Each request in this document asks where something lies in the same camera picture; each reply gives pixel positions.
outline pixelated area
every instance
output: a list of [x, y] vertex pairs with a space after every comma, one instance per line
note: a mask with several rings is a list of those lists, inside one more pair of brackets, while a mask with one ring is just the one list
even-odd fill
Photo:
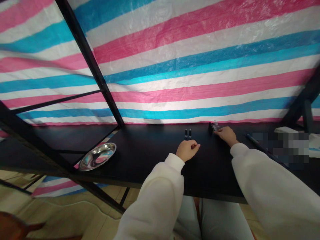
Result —
[[291, 170], [309, 163], [308, 133], [253, 133], [252, 137]]

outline striped tarp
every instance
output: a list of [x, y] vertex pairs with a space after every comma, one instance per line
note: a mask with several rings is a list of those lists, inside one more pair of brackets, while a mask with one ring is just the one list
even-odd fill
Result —
[[319, 0], [69, 2], [127, 123], [278, 121], [319, 60]]
[[[69, 2], [126, 123], [279, 121], [320, 57], [320, 0]], [[53, 0], [1, 3], [0, 50], [11, 109], [98, 88]], [[19, 116], [115, 122], [101, 93]]]

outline white sweatshirt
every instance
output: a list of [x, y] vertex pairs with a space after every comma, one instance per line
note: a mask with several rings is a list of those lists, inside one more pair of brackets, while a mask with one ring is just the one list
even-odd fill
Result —
[[[231, 155], [242, 193], [271, 239], [320, 239], [315, 192], [261, 151], [238, 143]], [[154, 167], [114, 239], [169, 239], [181, 207], [184, 164], [170, 153]]]

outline light gray pants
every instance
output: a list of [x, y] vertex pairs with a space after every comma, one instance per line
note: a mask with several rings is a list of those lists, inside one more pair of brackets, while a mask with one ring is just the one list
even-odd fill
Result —
[[193, 197], [183, 196], [174, 232], [185, 240], [254, 240], [238, 203], [200, 199], [201, 230]]

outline fist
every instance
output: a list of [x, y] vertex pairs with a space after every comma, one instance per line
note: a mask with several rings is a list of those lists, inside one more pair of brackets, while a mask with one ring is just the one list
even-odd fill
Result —
[[223, 127], [218, 131], [215, 131], [214, 133], [218, 135], [222, 140], [224, 140], [230, 147], [232, 147], [236, 143], [239, 143], [237, 141], [236, 134], [230, 127]]
[[200, 144], [195, 140], [183, 141], [180, 143], [176, 155], [186, 162], [190, 160], [199, 150]]

